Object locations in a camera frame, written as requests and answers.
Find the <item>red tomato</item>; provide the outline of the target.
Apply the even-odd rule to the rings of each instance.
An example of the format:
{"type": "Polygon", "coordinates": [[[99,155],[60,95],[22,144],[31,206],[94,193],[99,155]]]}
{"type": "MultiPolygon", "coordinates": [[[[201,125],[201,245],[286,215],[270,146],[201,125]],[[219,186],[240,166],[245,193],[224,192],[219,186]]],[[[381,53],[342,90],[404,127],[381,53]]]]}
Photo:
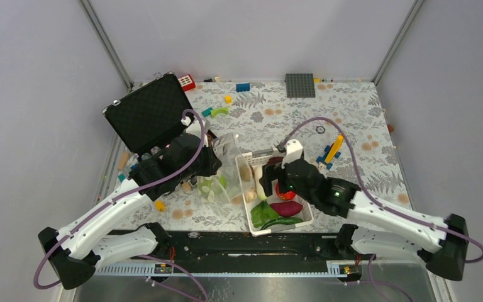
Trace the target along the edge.
{"type": "Polygon", "coordinates": [[[296,193],[295,192],[292,192],[292,191],[288,191],[288,192],[284,192],[284,193],[281,192],[280,191],[279,183],[277,183],[275,185],[275,193],[283,201],[291,201],[291,200],[293,200],[296,197],[296,193]]]}

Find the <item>purple sweet potato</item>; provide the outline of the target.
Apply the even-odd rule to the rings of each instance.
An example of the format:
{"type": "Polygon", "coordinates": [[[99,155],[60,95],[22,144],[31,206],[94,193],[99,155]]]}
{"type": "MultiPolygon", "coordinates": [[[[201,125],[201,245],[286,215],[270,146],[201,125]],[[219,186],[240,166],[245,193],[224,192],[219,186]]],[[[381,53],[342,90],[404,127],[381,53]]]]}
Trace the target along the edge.
{"type": "Polygon", "coordinates": [[[303,210],[303,205],[296,201],[286,201],[281,203],[272,203],[270,207],[279,215],[283,217],[292,217],[303,210]]]}

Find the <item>clear zip top bag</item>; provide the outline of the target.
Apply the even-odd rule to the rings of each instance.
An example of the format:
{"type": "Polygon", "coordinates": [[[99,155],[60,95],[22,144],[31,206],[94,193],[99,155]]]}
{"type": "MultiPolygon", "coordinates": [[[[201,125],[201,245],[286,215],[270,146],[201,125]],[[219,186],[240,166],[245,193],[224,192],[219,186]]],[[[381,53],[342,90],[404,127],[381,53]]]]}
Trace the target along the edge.
{"type": "Polygon", "coordinates": [[[199,197],[203,203],[229,203],[232,199],[240,197],[247,189],[249,182],[244,182],[240,178],[239,168],[247,165],[245,158],[237,146],[237,134],[227,133],[216,138],[213,143],[213,151],[219,161],[221,167],[216,171],[214,176],[224,176],[226,179],[225,193],[222,195],[205,196],[199,193],[199,197]]]}

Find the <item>brown potato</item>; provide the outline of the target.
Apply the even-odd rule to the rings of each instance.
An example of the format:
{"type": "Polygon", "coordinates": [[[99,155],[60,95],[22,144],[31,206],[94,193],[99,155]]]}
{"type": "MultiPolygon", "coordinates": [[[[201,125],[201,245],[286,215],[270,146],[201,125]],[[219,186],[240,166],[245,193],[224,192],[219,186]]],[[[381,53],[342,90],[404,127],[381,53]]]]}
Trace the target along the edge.
{"type": "Polygon", "coordinates": [[[252,168],[250,166],[244,165],[239,168],[240,178],[244,182],[250,182],[253,177],[252,168]]]}

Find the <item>green cabbage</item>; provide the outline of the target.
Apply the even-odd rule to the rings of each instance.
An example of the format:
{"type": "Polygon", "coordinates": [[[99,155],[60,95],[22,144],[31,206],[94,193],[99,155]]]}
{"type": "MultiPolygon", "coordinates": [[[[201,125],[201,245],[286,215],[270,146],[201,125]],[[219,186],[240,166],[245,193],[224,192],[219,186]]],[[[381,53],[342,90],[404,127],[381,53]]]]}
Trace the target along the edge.
{"type": "Polygon", "coordinates": [[[226,192],[226,179],[224,176],[199,176],[197,178],[197,188],[205,196],[212,194],[215,196],[222,195],[226,192]]]}

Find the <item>white radish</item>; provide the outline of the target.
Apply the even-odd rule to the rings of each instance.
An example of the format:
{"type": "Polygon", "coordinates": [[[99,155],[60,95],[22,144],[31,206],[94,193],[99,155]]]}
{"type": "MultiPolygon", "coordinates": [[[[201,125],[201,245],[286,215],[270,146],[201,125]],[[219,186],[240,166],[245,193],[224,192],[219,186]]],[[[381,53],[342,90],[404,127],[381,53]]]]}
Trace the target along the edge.
{"type": "Polygon", "coordinates": [[[263,176],[263,169],[261,165],[257,165],[254,168],[254,179],[255,179],[255,190],[257,192],[257,196],[261,201],[265,201],[267,199],[265,195],[265,191],[263,186],[260,183],[260,180],[263,176]]]}

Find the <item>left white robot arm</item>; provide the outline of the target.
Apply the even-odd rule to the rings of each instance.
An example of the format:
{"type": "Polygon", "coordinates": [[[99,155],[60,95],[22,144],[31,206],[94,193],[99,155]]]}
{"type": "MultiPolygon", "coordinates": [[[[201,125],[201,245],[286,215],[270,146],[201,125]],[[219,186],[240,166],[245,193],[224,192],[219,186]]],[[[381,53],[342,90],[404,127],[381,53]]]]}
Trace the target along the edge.
{"type": "Polygon", "coordinates": [[[183,133],[149,159],[141,160],[130,175],[104,200],[80,218],[58,230],[46,227],[38,234],[45,256],[64,289],[74,289],[94,273],[124,259],[151,254],[156,259],[170,250],[169,236],[159,223],[108,237],[115,226],[135,210],[171,194],[196,176],[213,176],[221,161],[205,133],[183,133]]]}

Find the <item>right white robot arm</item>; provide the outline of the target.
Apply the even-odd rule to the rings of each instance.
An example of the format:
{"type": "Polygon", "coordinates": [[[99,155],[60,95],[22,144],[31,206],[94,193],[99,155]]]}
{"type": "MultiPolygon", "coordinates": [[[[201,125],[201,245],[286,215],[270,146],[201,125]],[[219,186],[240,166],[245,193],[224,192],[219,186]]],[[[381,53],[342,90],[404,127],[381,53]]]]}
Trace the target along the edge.
{"type": "Polygon", "coordinates": [[[463,279],[469,245],[462,238],[467,225],[461,216],[439,218],[411,210],[400,212],[352,182],[324,176],[303,159],[268,164],[255,175],[266,197],[278,187],[280,192],[294,192],[324,214],[349,220],[335,239],[341,258],[358,254],[407,259],[424,264],[442,278],[463,279]]]}

